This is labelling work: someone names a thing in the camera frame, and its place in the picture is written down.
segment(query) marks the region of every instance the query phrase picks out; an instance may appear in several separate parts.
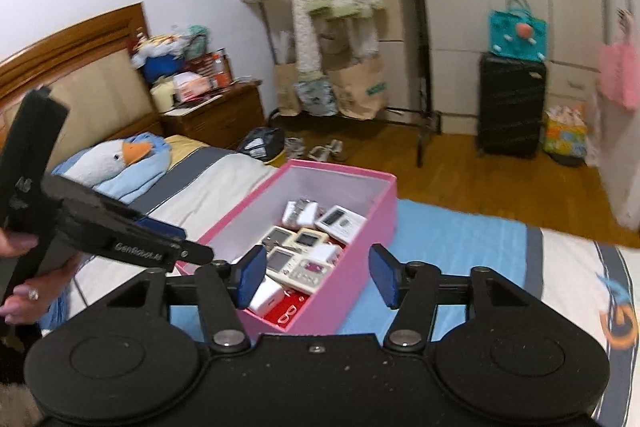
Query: red cloth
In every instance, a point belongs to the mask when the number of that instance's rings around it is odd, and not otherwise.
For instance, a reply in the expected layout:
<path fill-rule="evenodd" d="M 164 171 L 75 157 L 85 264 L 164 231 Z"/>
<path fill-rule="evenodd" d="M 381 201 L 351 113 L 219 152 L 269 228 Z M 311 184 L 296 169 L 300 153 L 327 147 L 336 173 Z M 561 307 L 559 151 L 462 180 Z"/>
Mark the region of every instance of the red cloth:
<path fill-rule="evenodd" d="M 264 316 L 264 320 L 275 326 L 287 328 L 293 318 L 300 313 L 306 304 L 308 295 L 294 290 L 288 290 L 288 297 L 285 297 L 279 304 Z"/>

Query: blue mat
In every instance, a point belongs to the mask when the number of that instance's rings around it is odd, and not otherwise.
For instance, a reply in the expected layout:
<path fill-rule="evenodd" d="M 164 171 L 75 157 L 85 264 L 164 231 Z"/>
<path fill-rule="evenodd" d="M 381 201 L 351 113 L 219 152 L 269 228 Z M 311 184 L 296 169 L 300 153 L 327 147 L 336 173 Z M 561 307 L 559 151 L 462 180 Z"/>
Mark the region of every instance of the blue mat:
<path fill-rule="evenodd" d="M 526 248 L 527 227 L 523 223 L 400 200 L 398 230 L 389 250 L 403 263 L 426 261 L 450 275 L 468 275 L 474 266 L 488 266 L 522 287 Z M 369 282 L 338 333 L 375 333 L 382 341 L 395 316 Z M 440 307 L 433 340 L 440 340 L 464 320 L 464 307 Z M 195 307 L 173 307 L 172 324 L 194 340 L 203 340 Z"/>

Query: black suitcase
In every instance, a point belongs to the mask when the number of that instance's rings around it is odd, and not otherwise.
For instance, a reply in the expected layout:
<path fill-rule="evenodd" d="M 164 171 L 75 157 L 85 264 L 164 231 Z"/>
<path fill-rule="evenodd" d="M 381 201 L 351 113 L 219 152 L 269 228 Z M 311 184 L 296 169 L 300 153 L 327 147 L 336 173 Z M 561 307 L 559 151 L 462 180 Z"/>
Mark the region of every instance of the black suitcase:
<path fill-rule="evenodd" d="M 480 59 L 478 153 L 533 158 L 540 145 L 546 66 L 487 53 Z"/>

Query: pink box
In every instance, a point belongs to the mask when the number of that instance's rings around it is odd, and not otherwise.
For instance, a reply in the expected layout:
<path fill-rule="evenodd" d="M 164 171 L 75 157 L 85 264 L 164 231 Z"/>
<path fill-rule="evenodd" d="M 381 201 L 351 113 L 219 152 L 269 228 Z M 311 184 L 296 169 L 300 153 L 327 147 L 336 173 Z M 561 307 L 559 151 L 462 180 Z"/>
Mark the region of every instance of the pink box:
<path fill-rule="evenodd" d="M 322 208 L 339 204 L 367 217 L 356 239 L 345 248 L 322 287 L 287 324 L 273 325 L 249 311 L 238 314 L 247 333 L 331 335 L 337 331 L 369 281 L 369 248 L 388 246 L 396 232 L 396 177 L 343 165 L 291 160 L 254 190 L 199 242 L 214 249 L 217 259 L 233 261 L 279 225 L 287 201 L 306 198 Z"/>

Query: blue bag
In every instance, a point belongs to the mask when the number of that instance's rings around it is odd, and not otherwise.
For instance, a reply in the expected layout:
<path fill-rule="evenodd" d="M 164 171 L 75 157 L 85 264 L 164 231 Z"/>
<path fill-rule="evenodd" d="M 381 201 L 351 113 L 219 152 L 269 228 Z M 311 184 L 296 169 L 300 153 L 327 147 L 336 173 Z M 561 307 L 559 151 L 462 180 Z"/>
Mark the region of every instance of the blue bag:
<path fill-rule="evenodd" d="M 489 15 L 489 51 L 519 60 L 546 60 L 546 22 L 531 14 L 527 0 L 506 0 L 506 11 Z M 518 36 L 518 24 L 531 26 L 529 37 Z"/>
<path fill-rule="evenodd" d="M 149 84 L 153 84 L 161 76 L 171 76 L 182 70 L 184 59 L 175 55 L 161 55 L 147 58 L 142 66 L 142 74 Z"/>

